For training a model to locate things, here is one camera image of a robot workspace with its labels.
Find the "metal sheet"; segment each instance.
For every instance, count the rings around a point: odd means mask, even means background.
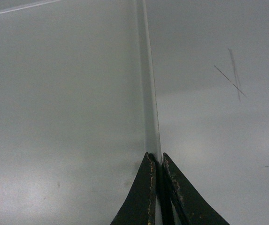
[[[269,1],[146,2],[162,152],[231,225],[269,224]]]
[[[160,162],[144,1],[0,14],[0,225],[110,224],[145,151]]]

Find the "worn black paint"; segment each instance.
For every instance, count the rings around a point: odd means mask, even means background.
[[[146,153],[128,196],[111,225],[154,225],[155,186],[154,158]]]
[[[183,225],[229,225],[198,193],[172,159],[163,154],[164,180]]]

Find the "gray metal surface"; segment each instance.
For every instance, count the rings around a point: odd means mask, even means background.
[[[269,0],[146,2],[162,152],[229,224],[269,224]]]
[[[110,224],[161,157],[149,46],[140,0],[0,14],[0,225]]]

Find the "black metal tool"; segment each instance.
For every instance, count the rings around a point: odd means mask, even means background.
[[[145,154],[129,194],[111,225],[155,224],[156,165],[163,176],[163,188],[157,190],[164,190],[159,198],[164,225],[174,225],[174,216],[179,218],[181,225],[229,225],[203,199],[166,153],[160,168],[152,154]],[[171,202],[176,210],[174,216]]]
[[[128,196],[111,225],[154,225],[156,168],[152,154],[146,153]]]

